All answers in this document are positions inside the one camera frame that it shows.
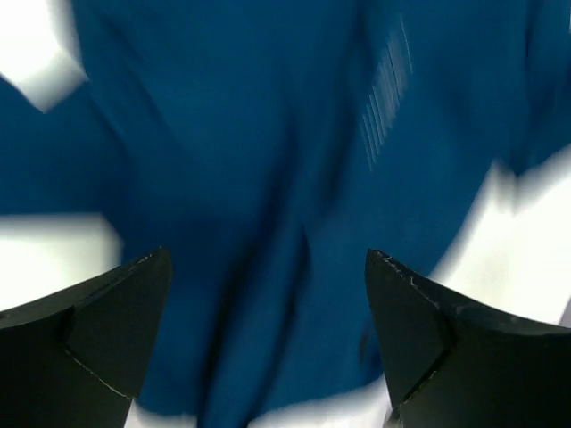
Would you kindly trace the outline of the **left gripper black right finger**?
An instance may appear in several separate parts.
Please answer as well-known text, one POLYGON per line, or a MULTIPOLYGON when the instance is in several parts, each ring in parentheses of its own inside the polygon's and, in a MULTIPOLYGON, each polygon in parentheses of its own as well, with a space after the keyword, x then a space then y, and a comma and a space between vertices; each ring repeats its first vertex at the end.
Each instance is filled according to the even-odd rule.
POLYGON ((402 426, 569 426, 568 328, 487 306, 381 251, 368 252, 365 279, 402 426))

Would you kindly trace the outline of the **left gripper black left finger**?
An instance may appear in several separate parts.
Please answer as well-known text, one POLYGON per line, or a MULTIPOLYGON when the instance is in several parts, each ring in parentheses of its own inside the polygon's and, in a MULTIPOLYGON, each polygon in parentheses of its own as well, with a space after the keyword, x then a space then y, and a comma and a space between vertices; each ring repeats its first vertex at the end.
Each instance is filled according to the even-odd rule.
POLYGON ((170 253, 1 313, 1 425, 121 427, 139 396, 170 289, 170 253))

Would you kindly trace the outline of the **blue zip jacket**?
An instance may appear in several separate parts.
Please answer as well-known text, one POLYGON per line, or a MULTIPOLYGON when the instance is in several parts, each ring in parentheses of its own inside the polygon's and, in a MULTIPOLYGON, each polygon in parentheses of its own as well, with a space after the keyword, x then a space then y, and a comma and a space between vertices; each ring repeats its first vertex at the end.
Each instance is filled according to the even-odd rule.
POLYGON ((383 373, 367 250, 422 275, 495 161, 570 142, 567 1, 74 1, 87 80, 1 84, 1 211, 103 215, 174 276, 151 415, 245 427, 383 373))

